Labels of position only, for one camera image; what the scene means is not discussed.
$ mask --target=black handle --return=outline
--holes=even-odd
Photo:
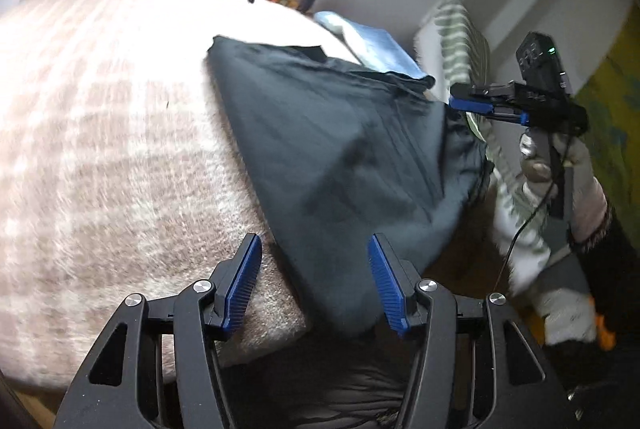
[[[121,303],[76,373],[54,429],[162,426],[160,337],[145,330],[147,314],[140,294]]]
[[[208,290],[196,291],[206,288],[207,284]],[[202,310],[214,300],[215,292],[210,281],[198,281],[175,298],[175,376],[184,429],[234,427],[220,386],[218,356],[209,348],[202,320]]]
[[[485,301],[489,354],[478,355],[491,380],[477,384],[488,397],[478,429],[569,429],[576,420],[566,393],[542,349],[510,304]]]
[[[5,382],[0,371],[0,417],[5,429],[42,429]]]
[[[403,429],[444,429],[449,417],[456,360],[458,308],[453,294],[441,285],[416,293],[428,306],[426,335],[416,356],[410,386],[404,394],[396,422]]]

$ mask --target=black cable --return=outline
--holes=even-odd
[[[504,257],[504,261],[502,262],[502,266],[500,267],[500,272],[498,272],[498,279],[495,280],[495,285],[493,290],[496,290],[498,288],[498,284],[500,283],[500,279],[502,278],[502,273],[504,272],[504,269],[507,267],[507,264],[509,263],[511,252],[513,251],[513,247],[515,247],[516,245],[516,241],[518,240],[518,237],[522,234],[522,231],[524,231],[527,225],[530,224],[531,220],[536,217],[536,215],[538,214],[542,206],[546,205],[546,201],[548,200],[549,195],[551,194],[551,191],[554,188],[554,185],[558,183],[558,179],[562,176],[562,167],[564,167],[564,162],[566,162],[566,157],[569,154],[569,146],[571,146],[571,142],[573,141],[573,139],[574,137],[570,136],[566,143],[566,148],[564,149],[564,154],[562,155],[562,160],[560,162],[560,170],[558,171],[558,174],[556,174],[552,178],[551,183],[549,184],[549,189],[546,190],[545,195],[542,197],[542,200],[540,200],[540,203],[536,206],[535,209],[533,209],[533,212],[529,215],[529,218],[525,220],[525,222],[520,226],[520,228],[516,231],[515,235],[513,236],[513,239],[511,240],[511,245],[509,245],[509,250],[507,250],[507,255]]]

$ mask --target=green striped cloth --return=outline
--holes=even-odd
[[[442,65],[444,83],[449,88],[454,83],[470,84],[485,82],[490,77],[489,45],[474,26],[463,0],[443,0],[433,15],[433,24],[437,27],[442,47]],[[498,177],[498,206],[506,207],[513,216],[516,226],[522,225],[533,211],[529,200],[522,192],[522,183],[511,170],[503,155],[491,122],[476,114],[467,114],[471,129],[487,144],[487,157],[495,165]],[[537,233],[530,250],[533,254],[548,251],[546,243],[539,232],[544,221],[544,214],[539,214],[527,226],[528,231]]]

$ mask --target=blue clamp part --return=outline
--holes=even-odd
[[[471,100],[467,101],[465,99],[450,96],[449,106],[459,112],[469,112],[482,116],[489,116],[494,114],[494,105],[491,102],[478,102]]]
[[[384,234],[374,234],[368,249],[386,320],[398,335],[408,336],[427,322],[427,310],[417,301],[420,274],[410,261],[398,259]]]
[[[260,237],[247,234],[233,258],[218,263],[211,274],[215,295],[203,311],[203,319],[208,326],[219,329],[219,340],[227,340],[242,326],[261,262]]]

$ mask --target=white glove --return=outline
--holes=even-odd
[[[578,242],[587,239],[602,223],[607,212],[607,199],[600,183],[593,176],[591,157],[584,143],[577,138],[571,139],[567,151],[568,137],[556,133],[553,135],[553,145],[566,158],[565,165],[574,168],[574,214],[571,221],[571,231]],[[551,168],[536,153],[535,144],[527,133],[520,137],[520,166],[527,181],[522,186],[524,194],[533,205],[538,205],[552,184]],[[555,196],[557,190],[552,190],[550,197]]]
[[[596,311],[587,295],[559,288],[540,295],[530,292],[529,296],[536,313],[545,320],[547,345],[596,340]]]

